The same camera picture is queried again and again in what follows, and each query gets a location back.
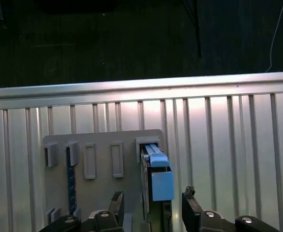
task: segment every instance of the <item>dark blue strip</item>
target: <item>dark blue strip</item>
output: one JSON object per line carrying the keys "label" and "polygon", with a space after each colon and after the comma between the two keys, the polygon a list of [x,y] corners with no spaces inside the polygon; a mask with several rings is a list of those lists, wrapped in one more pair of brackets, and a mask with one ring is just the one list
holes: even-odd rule
{"label": "dark blue strip", "polygon": [[69,215],[73,215],[77,209],[77,197],[75,191],[75,174],[74,167],[70,165],[70,149],[66,148],[66,163],[67,163],[67,187],[68,187],[68,207]]}

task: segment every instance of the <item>blue plastic piece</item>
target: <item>blue plastic piece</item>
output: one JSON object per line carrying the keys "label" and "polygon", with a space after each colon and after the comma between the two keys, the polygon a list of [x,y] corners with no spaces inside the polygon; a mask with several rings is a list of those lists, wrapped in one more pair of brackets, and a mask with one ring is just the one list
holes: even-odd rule
{"label": "blue plastic piece", "polygon": [[171,201],[175,198],[174,177],[167,155],[155,144],[145,146],[149,155],[151,168],[167,168],[166,171],[152,172],[152,199],[156,201]]}
{"label": "blue plastic piece", "polygon": [[73,215],[77,209],[77,196],[75,190],[75,174],[74,167],[70,162],[70,148],[66,148],[66,164],[67,164],[67,182],[68,182],[68,207],[69,215]]}
{"label": "blue plastic piece", "polygon": [[149,155],[150,166],[152,168],[169,167],[169,161],[167,155],[163,153],[153,153]]}
{"label": "blue plastic piece", "polygon": [[171,201],[175,198],[172,172],[152,173],[153,201]]}

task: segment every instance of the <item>white cable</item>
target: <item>white cable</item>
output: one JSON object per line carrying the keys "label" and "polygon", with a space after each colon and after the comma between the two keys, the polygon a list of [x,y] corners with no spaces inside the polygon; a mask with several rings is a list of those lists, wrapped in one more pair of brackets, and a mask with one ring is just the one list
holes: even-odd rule
{"label": "white cable", "polygon": [[277,30],[278,30],[279,23],[280,23],[280,20],[281,20],[282,12],[283,12],[283,5],[282,5],[282,8],[281,8],[281,12],[280,12],[280,15],[279,15],[279,19],[278,19],[278,22],[277,22],[277,26],[276,26],[276,29],[275,29],[275,33],[273,34],[273,37],[272,37],[272,42],[271,42],[271,46],[270,46],[270,54],[269,54],[270,66],[269,66],[269,68],[265,71],[266,73],[268,73],[269,70],[272,68],[272,48],[273,48],[273,42],[275,41],[275,38],[276,38],[276,34],[277,34]]}

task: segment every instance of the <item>black cable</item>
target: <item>black cable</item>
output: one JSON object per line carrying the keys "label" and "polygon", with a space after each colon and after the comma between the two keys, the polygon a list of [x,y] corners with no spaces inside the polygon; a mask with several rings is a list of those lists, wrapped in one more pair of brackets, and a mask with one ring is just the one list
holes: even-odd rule
{"label": "black cable", "polygon": [[198,57],[201,58],[201,42],[200,42],[200,30],[199,30],[199,21],[198,21],[198,9],[197,9],[197,0],[193,0],[194,3],[194,12],[190,8],[187,0],[181,0],[182,5],[186,14],[188,15],[191,23],[195,27],[195,36],[196,36],[196,43],[197,43],[197,53]]}
{"label": "black cable", "polygon": [[276,38],[276,35],[277,35],[279,24],[280,24],[280,21],[281,21],[282,12],[283,12],[283,5],[282,5],[282,8],[281,8],[280,15],[279,15],[278,22],[277,22],[277,26],[276,26],[275,32],[273,33],[273,37],[272,37],[272,41],[271,41],[270,52],[269,52],[270,65],[269,65],[269,68],[265,71],[266,73],[268,73],[270,71],[270,69],[272,68],[272,48],[273,48],[273,44],[275,42],[275,38]]}
{"label": "black cable", "polygon": [[194,15],[193,15],[193,12],[192,12],[190,6],[186,3],[186,0],[181,0],[181,3],[183,5],[183,8],[184,8],[186,14],[190,18],[191,23],[193,24],[194,27],[196,27],[196,23],[194,21]]}
{"label": "black cable", "polygon": [[193,0],[193,2],[194,2],[195,34],[196,34],[196,43],[197,43],[197,53],[198,53],[198,57],[201,58],[201,44],[200,44],[200,31],[199,31],[197,0]]}

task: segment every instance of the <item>bolt head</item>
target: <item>bolt head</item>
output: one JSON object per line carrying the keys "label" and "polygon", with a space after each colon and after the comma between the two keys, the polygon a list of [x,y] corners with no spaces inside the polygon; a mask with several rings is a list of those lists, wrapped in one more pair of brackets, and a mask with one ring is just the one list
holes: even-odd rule
{"label": "bolt head", "polygon": [[248,217],[243,217],[241,220],[243,220],[245,223],[252,223],[252,219],[251,218],[248,218]]}
{"label": "bolt head", "polygon": [[215,214],[213,212],[206,212],[206,215],[209,217],[209,218],[213,218],[215,216]]}
{"label": "bolt head", "polygon": [[74,222],[74,218],[73,217],[68,217],[66,220],[65,220],[65,223],[72,223]]}
{"label": "bolt head", "polygon": [[109,213],[108,213],[108,212],[102,213],[101,216],[102,216],[102,217],[107,217],[107,216],[109,216]]}

